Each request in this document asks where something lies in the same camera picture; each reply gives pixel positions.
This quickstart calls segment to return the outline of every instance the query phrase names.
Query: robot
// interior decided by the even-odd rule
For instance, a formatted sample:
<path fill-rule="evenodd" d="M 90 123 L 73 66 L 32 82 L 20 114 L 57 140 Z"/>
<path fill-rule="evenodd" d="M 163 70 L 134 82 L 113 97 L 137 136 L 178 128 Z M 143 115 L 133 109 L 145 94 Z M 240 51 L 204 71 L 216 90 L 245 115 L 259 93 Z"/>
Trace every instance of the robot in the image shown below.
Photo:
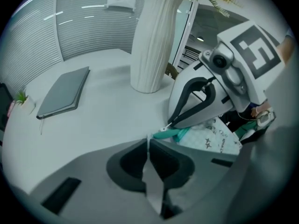
<path fill-rule="evenodd" d="M 165 114 L 169 128 L 262 104 L 284 68 L 271 40 L 251 21 L 220 33 L 218 42 L 178 75 Z M 192 98 L 203 88 L 203 102 Z M 297 129 L 293 123 L 266 133 L 238 156 L 135 140 L 74 159 L 30 196 L 13 191 L 43 223 L 242 223 L 285 186 L 297 159 Z M 151 183 L 144 167 L 156 172 Z"/>

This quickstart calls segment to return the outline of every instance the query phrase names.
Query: robotic arm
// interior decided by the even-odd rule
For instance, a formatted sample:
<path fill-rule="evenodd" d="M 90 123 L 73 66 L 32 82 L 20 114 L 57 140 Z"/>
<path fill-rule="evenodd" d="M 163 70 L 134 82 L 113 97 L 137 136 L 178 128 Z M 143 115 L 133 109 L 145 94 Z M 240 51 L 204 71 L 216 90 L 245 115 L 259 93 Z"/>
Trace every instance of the robotic arm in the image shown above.
<path fill-rule="evenodd" d="M 264 91 L 285 64 L 268 36 L 247 21 L 217 36 L 218 45 L 199 55 L 177 77 L 169 99 L 168 124 L 185 128 L 229 110 L 243 112 L 266 100 Z M 201 102 L 192 95 L 205 88 Z"/>

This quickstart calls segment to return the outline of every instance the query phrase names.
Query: white vase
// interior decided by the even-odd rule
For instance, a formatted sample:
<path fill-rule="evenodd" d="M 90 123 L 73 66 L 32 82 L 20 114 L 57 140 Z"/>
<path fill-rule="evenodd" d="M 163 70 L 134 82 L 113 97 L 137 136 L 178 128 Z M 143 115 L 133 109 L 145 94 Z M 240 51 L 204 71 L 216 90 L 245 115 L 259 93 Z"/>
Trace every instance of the white vase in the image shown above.
<path fill-rule="evenodd" d="M 173 44 L 175 21 L 183 0 L 144 0 L 131 56 L 131 85 L 143 93 L 159 90 Z"/>
<path fill-rule="evenodd" d="M 35 106 L 36 105 L 33 102 L 33 100 L 31 99 L 31 97 L 28 96 L 26 101 L 21 105 L 21 108 L 26 114 L 31 114 L 31 112 L 34 110 Z"/>

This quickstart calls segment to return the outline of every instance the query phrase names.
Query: gray tablet case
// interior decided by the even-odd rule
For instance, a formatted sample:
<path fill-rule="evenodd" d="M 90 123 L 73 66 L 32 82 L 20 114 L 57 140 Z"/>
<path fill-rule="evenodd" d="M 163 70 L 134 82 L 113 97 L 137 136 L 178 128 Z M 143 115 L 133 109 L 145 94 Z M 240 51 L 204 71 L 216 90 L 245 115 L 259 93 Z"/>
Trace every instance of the gray tablet case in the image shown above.
<path fill-rule="evenodd" d="M 62 74 L 49 90 L 36 117 L 44 119 L 75 110 L 89 71 L 89 66 L 87 66 Z"/>

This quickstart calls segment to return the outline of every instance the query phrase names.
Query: curved desk surface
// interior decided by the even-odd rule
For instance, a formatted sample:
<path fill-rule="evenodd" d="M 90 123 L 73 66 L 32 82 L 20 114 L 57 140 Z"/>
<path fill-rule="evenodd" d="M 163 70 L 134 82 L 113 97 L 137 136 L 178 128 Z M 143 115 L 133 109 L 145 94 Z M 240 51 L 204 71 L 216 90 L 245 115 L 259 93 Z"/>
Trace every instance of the curved desk surface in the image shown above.
<path fill-rule="evenodd" d="M 130 85 L 130 54 L 110 49 L 56 64 L 27 85 L 36 107 L 30 115 L 15 106 L 2 150 L 4 174 L 26 193 L 82 154 L 146 138 L 166 124 L 173 79 L 164 76 L 152 94 Z M 78 108 L 41 120 L 36 118 L 47 92 L 66 72 L 89 66 Z"/>

